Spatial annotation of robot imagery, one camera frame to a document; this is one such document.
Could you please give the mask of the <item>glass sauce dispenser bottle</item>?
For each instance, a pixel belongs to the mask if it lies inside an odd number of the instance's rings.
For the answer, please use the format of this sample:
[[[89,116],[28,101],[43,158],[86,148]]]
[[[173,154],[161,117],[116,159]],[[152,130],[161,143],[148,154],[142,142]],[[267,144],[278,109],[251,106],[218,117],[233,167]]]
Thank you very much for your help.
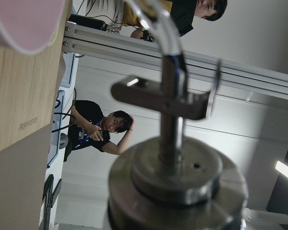
[[[129,148],[113,163],[104,229],[241,230],[248,199],[245,178],[226,155],[184,135],[186,119],[210,117],[220,69],[209,92],[188,92],[187,70],[170,58],[175,49],[161,46],[165,33],[178,38],[176,27],[164,19],[152,25],[144,20],[144,25],[168,55],[162,81],[129,76],[115,83],[111,94],[159,111],[160,135]]]

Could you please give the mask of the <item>pink plastic cup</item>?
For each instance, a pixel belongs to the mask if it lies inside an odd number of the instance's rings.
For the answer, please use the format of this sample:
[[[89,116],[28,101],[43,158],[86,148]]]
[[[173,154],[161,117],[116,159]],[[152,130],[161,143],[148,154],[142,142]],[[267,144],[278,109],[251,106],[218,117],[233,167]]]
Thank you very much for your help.
[[[59,25],[65,0],[0,0],[0,46],[25,55],[41,52]]]

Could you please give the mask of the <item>person in black shirt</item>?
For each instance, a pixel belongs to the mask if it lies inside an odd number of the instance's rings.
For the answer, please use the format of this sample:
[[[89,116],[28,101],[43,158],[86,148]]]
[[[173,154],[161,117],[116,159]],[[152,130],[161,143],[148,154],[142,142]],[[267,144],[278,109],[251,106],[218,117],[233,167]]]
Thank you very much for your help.
[[[127,148],[133,134],[134,119],[119,110],[104,116],[100,106],[89,100],[77,100],[71,108],[68,129],[68,144],[65,147],[64,162],[72,151],[94,147],[100,152],[121,155]],[[125,133],[118,144],[111,142],[101,133]]]

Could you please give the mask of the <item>black computer mouse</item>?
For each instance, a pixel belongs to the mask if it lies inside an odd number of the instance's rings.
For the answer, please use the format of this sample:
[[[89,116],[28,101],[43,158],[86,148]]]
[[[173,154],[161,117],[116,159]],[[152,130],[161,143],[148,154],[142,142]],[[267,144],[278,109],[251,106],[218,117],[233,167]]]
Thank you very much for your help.
[[[68,145],[69,139],[68,135],[65,133],[60,134],[59,149],[64,149]]]

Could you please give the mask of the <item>wooden cutting board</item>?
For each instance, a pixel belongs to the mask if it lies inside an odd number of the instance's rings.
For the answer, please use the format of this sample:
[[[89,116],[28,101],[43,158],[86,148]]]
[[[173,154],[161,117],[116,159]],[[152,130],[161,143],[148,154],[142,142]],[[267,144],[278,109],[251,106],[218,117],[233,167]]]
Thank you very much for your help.
[[[50,43],[35,55],[0,46],[0,151],[50,123],[58,90],[66,4]]]

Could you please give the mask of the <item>black keyboard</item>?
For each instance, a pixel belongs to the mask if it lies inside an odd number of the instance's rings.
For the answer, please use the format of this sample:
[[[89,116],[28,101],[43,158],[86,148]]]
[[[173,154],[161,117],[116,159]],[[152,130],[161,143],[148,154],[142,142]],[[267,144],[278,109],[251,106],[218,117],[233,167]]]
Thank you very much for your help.
[[[57,200],[57,197],[59,195],[59,192],[61,190],[62,179],[59,179],[55,189],[53,189],[53,182],[54,182],[54,176],[53,174],[50,174],[44,184],[44,190],[42,196],[44,211],[42,221],[39,226],[40,230],[49,229],[51,209],[53,208],[55,201]]]

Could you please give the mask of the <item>aluminium frame post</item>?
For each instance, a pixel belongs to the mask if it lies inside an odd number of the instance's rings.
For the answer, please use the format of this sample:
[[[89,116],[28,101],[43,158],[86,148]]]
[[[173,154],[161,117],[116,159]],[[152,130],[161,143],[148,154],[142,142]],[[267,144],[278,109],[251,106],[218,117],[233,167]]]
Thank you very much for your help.
[[[220,64],[221,85],[258,92],[288,100],[288,74],[261,69],[230,61],[218,61],[215,57],[183,52],[173,32],[161,36],[161,46],[174,48],[172,60],[179,60],[189,77],[212,81]],[[63,51],[102,58],[145,69],[160,70],[167,57],[157,43],[142,42],[122,35],[111,34],[93,28],[66,22]]]

